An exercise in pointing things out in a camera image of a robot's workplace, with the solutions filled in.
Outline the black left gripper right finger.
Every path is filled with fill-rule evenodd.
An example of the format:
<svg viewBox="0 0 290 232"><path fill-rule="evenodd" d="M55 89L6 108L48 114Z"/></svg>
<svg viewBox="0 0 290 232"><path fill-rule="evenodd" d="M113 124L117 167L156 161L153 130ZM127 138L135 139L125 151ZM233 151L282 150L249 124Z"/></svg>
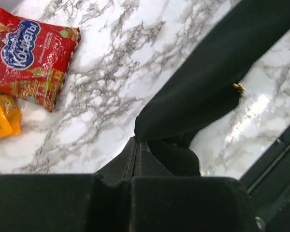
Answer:
<svg viewBox="0 0 290 232"><path fill-rule="evenodd" d="M256 232L245 187L228 177L173 176L138 143L130 181L131 232Z"/></svg>

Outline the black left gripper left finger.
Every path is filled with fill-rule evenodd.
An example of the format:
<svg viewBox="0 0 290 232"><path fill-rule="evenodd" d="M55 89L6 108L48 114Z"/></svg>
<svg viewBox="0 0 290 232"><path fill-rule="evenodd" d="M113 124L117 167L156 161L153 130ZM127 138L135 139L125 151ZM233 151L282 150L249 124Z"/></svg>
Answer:
<svg viewBox="0 0 290 232"><path fill-rule="evenodd" d="M130 138L93 174L0 175L0 232L89 232L97 230L103 216L115 219L136 147Z"/></svg>

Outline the gold jewelled brooch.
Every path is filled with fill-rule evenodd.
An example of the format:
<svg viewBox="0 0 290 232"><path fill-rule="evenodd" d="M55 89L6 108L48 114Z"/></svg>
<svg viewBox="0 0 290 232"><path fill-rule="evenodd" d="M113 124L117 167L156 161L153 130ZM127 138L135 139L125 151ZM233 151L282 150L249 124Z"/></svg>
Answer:
<svg viewBox="0 0 290 232"><path fill-rule="evenodd" d="M237 91L239 92L240 95L243 95L243 93L246 90L246 88L244 87L244 85L242 85L240 82L233 83L232 86L237 89Z"/></svg>

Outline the black t-shirt garment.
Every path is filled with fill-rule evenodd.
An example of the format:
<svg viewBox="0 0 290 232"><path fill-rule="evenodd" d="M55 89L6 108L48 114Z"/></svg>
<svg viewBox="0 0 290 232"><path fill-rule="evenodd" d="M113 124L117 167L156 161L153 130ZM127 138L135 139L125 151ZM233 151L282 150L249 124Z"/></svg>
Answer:
<svg viewBox="0 0 290 232"><path fill-rule="evenodd" d="M290 0L240 1L141 110L137 142L173 176L199 176L193 137L238 105L233 83L289 29Z"/></svg>

